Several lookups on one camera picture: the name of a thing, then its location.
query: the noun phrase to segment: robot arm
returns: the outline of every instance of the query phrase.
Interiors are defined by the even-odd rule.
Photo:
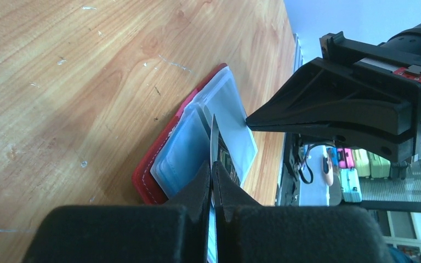
[[[421,145],[421,24],[378,46],[320,38],[323,58],[302,66],[246,122],[303,143],[360,147],[392,162]]]

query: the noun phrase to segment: white stitching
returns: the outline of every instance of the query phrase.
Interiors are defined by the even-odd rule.
[[[146,169],[144,170],[143,173],[143,178],[141,179],[143,181],[143,185],[146,188],[147,192],[149,193],[149,196],[152,197],[152,200],[154,200],[154,203],[157,204],[156,199],[154,198],[154,196],[152,195],[151,191],[149,190],[149,188],[147,188],[146,183],[144,182],[144,177],[146,176],[147,171],[151,168],[152,163],[154,162],[154,160],[156,159],[157,155],[159,154],[159,152],[161,151],[162,147],[164,146],[164,144],[166,144],[168,137],[166,137],[166,139],[164,140],[164,142],[159,146],[159,149],[157,150],[156,154],[154,154],[154,156],[152,157],[152,160],[149,162],[149,164],[146,166]]]

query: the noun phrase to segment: screw hole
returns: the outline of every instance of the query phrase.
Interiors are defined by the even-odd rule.
[[[333,140],[334,140],[334,141],[341,141],[341,142],[345,142],[345,141],[346,141],[346,138],[345,138],[344,136],[337,135],[337,136],[334,136],[334,137],[333,137]]]
[[[385,155],[391,155],[391,150],[388,147],[383,146],[381,148],[382,153],[384,153]]]

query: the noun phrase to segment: green suitcase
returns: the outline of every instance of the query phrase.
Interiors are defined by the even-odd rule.
[[[367,152],[367,156],[369,157],[372,178],[388,178],[390,176],[391,163],[389,160],[371,152]]]
[[[352,158],[354,159],[358,176],[370,177],[370,161],[367,157],[367,151],[364,149],[353,150]]]

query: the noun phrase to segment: red wallet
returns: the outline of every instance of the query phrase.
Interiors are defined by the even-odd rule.
[[[211,79],[226,66],[227,64],[225,63],[220,64],[219,66],[214,68],[203,80],[201,80],[201,82],[199,82],[199,84],[191,92],[191,94],[188,95],[188,97],[186,97],[185,101],[181,104],[177,113],[172,117],[172,119],[167,124],[165,129],[161,132],[156,141],[154,141],[152,146],[147,151],[146,155],[142,158],[135,171],[133,172],[133,186],[138,191],[144,203],[163,204],[168,200],[166,194],[162,191],[159,184],[157,184],[156,180],[151,175],[150,170],[152,164],[154,164],[154,160],[156,159],[157,154],[159,154],[162,147],[164,147],[165,143],[167,142],[170,136],[170,133],[172,132],[173,128],[177,125],[178,120],[180,120],[185,107],[191,102],[191,100],[193,100],[196,94],[200,92],[204,88],[204,86],[206,86],[206,84],[209,83],[209,81],[211,81]]]

